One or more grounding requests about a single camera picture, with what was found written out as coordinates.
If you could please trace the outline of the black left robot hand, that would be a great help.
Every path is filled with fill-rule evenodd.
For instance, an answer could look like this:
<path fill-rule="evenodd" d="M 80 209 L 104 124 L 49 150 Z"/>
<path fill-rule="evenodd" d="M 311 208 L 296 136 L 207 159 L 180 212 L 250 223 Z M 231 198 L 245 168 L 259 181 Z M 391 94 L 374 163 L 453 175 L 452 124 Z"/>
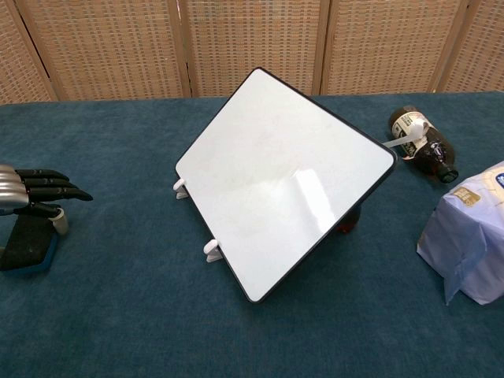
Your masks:
<path fill-rule="evenodd" d="M 1 166 L 1 215 L 46 218 L 59 235 L 66 235 L 69 223 L 65 211 L 54 204 L 60 199 L 89 202 L 93 197 L 58 171 Z"/>

